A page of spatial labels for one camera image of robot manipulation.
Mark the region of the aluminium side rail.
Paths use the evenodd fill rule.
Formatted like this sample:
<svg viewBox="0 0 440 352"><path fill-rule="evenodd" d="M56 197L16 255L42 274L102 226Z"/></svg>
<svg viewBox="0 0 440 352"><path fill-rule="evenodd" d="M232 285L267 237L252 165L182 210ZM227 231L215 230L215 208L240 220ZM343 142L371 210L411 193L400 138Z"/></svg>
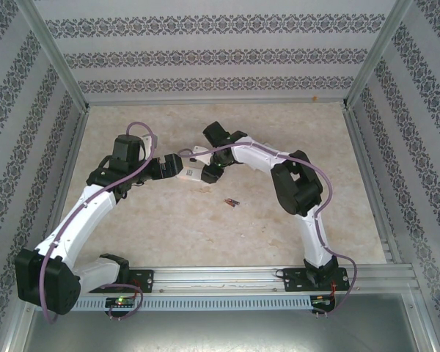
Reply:
<svg viewBox="0 0 440 352"><path fill-rule="evenodd" d="M61 178L58 192L56 194L54 206L51 211L51 217L49 219L48 226L46 227L45 232L42 235L41 240L46 239L60 223L68 191L70 188L73 171L75 169L76 161L78 158L78 152L80 150L81 142L84 137L84 130L87 125L88 117L89 109L87 109L87 111L81 115L81 119L76 126L75 134L73 136L73 140L69 149L67 162L65 164L65 170Z"/></svg>
<svg viewBox="0 0 440 352"><path fill-rule="evenodd" d="M347 109L345 106L342 108L342 114L348 129L353 150L355 152L357 164L359 165L360 173L362 175L364 188L370 203L376 229L384 248L386 261L393 264L402 264L403 260L401 259L400 253L397 249L395 237L390 226L390 221L386 215L384 204L380 198L378 185L373 174L370 159L368 158L365 144L356 123L355 116L353 112Z"/></svg>

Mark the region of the aluminium back rail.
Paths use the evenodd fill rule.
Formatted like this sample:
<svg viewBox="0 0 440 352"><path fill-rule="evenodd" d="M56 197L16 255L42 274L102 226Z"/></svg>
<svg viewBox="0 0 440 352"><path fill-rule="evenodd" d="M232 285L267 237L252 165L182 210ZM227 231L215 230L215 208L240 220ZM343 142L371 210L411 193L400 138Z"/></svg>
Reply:
<svg viewBox="0 0 440 352"><path fill-rule="evenodd" d="M171 106L171 105L213 105L213 104L282 104L282 103L338 103L345 106L344 99L338 98L216 98L216 99L161 99L161 100L108 100L89 102L89 107L109 106Z"/></svg>

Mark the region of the grey sheet metal panel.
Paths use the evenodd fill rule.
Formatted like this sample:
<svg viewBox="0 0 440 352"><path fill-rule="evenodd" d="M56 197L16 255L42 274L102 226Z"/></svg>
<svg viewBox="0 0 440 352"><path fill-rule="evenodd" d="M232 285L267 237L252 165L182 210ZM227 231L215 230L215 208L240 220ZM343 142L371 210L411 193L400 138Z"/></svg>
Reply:
<svg viewBox="0 0 440 352"><path fill-rule="evenodd" d="M398 295L350 297L336 313L303 310L139 312L111 321L71 312L33 317L23 352L429 352Z"/></svg>

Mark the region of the aluminium frame post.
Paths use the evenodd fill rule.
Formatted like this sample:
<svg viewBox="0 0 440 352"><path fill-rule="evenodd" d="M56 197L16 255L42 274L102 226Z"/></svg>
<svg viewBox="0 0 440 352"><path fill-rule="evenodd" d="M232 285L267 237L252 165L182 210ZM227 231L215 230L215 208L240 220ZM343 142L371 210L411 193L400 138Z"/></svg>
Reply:
<svg viewBox="0 0 440 352"><path fill-rule="evenodd" d="M384 21L381 30L375 39L375 42L373 43L366 59L363 62L361 69L357 73L348 94L343 100L342 106L345 109L349 109L355 105L356 100L361 94L361 91L364 89L365 84L370 79L373 70L381 60L381 57L383 56L388 44L391 42L392 36L404 19L404 16L412 3L413 0L395 0L394 6Z"/></svg>
<svg viewBox="0 0 440 352"><path fill-rule="evenodd" d="M33 0L15 0L19 10L23 13L26 22L30 25L35 37L41 44L46 56L51 64L54 66L59 77L63 81L65 88L70 93L73 102L82 111L87 111L89 104L78 85L77 80L72 74L67 61L59 50L55 39L47 27L43 17L38 11Z"/></svg>

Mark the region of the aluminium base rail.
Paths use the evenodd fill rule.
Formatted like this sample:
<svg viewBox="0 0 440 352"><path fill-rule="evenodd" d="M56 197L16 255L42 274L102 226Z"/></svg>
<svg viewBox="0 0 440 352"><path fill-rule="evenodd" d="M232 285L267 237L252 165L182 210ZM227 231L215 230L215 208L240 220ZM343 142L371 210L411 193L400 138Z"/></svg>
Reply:
<svg viewBox="0 0 440 352"><path fill-rule="evenodd" d="M154 269L154 293L229 295L285 293L281 271L274 266L165 267ZM420 291L414 269L406 264L361 265L353 294Z"/></svg>

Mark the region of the white remote control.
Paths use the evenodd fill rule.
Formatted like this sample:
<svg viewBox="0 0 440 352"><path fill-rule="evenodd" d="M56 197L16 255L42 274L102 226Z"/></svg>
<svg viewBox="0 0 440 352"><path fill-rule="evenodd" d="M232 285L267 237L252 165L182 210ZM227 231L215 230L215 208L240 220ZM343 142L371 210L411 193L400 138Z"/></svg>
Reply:
<svg viewBox="0 0 440 352"><path fill-rule="evenodd" d="M180 173L176 175L176 178L180 180L202 182L202 169L185 166Z"/></svg>

